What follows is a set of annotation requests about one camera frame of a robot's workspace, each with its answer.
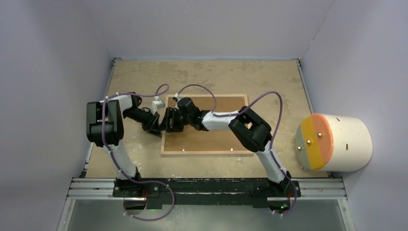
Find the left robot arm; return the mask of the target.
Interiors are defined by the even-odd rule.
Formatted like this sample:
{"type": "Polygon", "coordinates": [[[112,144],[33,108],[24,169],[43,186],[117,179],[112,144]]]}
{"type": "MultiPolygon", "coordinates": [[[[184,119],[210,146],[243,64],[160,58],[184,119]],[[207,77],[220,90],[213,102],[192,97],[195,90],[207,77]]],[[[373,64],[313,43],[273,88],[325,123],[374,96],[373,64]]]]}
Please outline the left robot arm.
{"type": "Polygon", "coordinates": [[[130,160],[123,142],[123,120],[130,118],[140,123],[144,131],[161,135],[159,114],[151,108],[140,107],[141,103],[140,95],[129,92],[86,104],[86,136],[110,156],[117,170],[118,187],[125,186],[125,191],[132,197],[141,195],[143,185],[150,181],[142,180],[137,167],[130,160]]]}

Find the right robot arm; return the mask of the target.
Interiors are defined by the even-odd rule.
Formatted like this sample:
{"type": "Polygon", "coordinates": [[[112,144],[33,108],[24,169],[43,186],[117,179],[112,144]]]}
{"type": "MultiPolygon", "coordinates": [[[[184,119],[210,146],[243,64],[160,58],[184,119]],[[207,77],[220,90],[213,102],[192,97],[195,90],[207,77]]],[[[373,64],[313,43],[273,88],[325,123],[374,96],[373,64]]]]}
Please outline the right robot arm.
{"type": "Polygon", "coordinates": [[[176,107],[166,109],[160,131],[182,132],[185,125],[198,131],[231,130],[241,145],[256,154],[271,182],[274,195],[281,196],[289,188],[295,188],[289,172],[280,163],[273,150],[274,136],[271,126],[249,106],[238,111],[213,112],[199,109],[191,98],[176,101],[176,107]]]}

